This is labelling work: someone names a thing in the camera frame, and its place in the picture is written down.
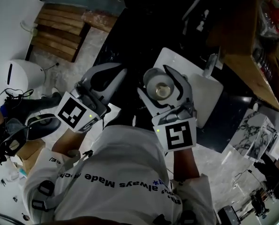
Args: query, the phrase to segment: white floor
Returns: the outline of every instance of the white floor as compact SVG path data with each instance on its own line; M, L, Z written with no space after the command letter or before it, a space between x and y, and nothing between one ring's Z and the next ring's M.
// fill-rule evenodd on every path
M60 64L59 67L47 70L46 82L43 87L36 89L34 97L39 98L42 93L51 94L51 87L53 86L56 86L60 92L71 91L74 84L92 67L107 35L106 32L91 28L75 63L67 62L34 48L30 61L43 68L49 68L56 62ZM111 109L112 111L105 117L105 124L114 118L119 111L119 108L115 106L111 106ZM54 113L55 108L48 109L45 112ZM55 133L45 137L47 147L51 148L65 130L66 127L62 125ZM101 131L102 122L100 121L86 135L81 151L89 150ZM264 176L255 170L252 162L243 158L231 145L228 145L222 154L201 145L197 145L193 151L200 173L209 177L213 203L217 210L232 204L235 210L239 209L241 204L249 198L249 194L260 186L252 174L245 172L236 182L237 186L233 187L234 177L238 173L251 169L260 181L264 180ZM167 168L173 172L173 153L166 156L166 164ZM170 172L168 174L170 178L173 178L173 174Z

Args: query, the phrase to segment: black table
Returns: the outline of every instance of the black table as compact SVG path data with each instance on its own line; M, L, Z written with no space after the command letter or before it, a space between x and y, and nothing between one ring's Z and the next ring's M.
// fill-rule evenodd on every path
M103 44L94 66L106 62L119 62L128 67L128 74L111 103L120 108L144 106L136 87L143 86L146 70L152 68L163 47L167 47L204 69L200 59L199 36L185 37L180 31L182 23L167 17L135 13L125 9ZM249 104L251 90L224 65L216 67L212 76L224 85L224 90L203 129L197 128L197 143L223 152L238 128Z

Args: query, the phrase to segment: white wall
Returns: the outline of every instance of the white wall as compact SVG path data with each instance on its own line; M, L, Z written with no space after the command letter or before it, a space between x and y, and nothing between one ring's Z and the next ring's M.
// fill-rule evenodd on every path
M42 5L38 0L0 0L0 92L6 88L5 63L10 59L24 59L30 44L31 35L21 29L20 22L32 25ZM0 179L6 175L7 170L0 166ZM17 183L0 185L0 213L23 222L22 201L12 200L15 195L20 198L20 194Z
M24 59L30 44L31 34L20 27L20 22L33 25L42 5L39 0L0 0L0 92L6 88L5 63Z

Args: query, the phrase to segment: white cutting board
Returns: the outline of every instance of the white cutting board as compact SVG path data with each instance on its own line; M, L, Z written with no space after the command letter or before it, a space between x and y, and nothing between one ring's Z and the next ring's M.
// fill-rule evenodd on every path
M218 102L224 86L213 77L203 77L202 69L166 47L161 50L154 68L164 70L163 65L174 68L187 78L192 87L194 106L197 110L197 127L203 128ZM179 93L178 89L175 88L166 102L172 101L173 104Z

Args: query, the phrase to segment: cardboard box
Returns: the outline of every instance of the cardboard box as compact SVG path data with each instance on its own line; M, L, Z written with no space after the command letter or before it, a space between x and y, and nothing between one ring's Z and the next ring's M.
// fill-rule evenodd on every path
M252 57L259 1L228 0L221 17L209 34L207 45L221 46L226 53L224 63L252 89L256 96L279 110L278 73L269 84Z
M32 167L37 161L41 150L45 147L42 139L27 141L27 143L17 152L17 155L23 162L23 169L28 175Z

